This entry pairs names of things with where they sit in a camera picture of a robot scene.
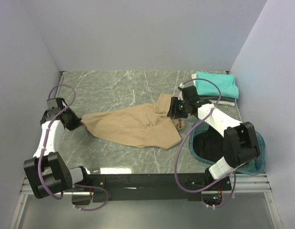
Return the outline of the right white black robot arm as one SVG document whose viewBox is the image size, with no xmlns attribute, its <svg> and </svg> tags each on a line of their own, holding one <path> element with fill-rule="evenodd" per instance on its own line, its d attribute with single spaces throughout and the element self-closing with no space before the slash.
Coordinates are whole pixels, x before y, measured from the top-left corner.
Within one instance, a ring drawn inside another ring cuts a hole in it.
<svg viewBox="0 0 295 229">
<path fill-rule="evenodd" d="M 216 107 L 208 99 L 201 98 L 195 86 L 179 87 L 178 97 L 172 97 L 168 117 L 187 118 L 193 115 L 201 123 L 207 123 L 220 136 L 223 142 L 223 156 L 211 167 L 208 173 L 214 180 L 260 156 L 260 147 L 252 123 L 242 123 Z"/>
</svg>

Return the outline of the beige t-shirt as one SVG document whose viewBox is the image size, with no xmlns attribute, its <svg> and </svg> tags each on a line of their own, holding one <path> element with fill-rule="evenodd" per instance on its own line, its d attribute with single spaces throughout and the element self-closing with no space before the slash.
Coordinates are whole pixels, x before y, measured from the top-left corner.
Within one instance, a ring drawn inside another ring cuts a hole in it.
<svg viewBox="0 0 295 229">
<path fill-rule="evenodd" d="M 84 114 L 82 123 L 94 137 L 106 141 L 167 150 L 181 142 L 179 131 L 185 128 L 182 119 L 167 116 L 172 97 L 161 94 L 155 104 Z"/>
</svg>

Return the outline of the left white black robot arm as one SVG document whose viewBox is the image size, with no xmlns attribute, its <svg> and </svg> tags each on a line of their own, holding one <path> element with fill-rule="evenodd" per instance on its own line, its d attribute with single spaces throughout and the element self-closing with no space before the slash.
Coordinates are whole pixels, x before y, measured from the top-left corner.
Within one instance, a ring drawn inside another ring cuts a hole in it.
<svg viewBox="0 0 295 229">
<path fill-rule="evenodd" d="M 47 100 L 48 109 L 44 112 L 40 125 L 42 135 L 32 159 L 24 161 L 23 168 L 37 199 L 49 196 L 43 184 L 53 193 L 61 193 L 74 184 L 87 180 L 83 166 L 68 169 L 59 154 L 60 140 L 65 129 L 73 131 L 82 125 L 74 111 L 63 98 Z"/>
</svg>

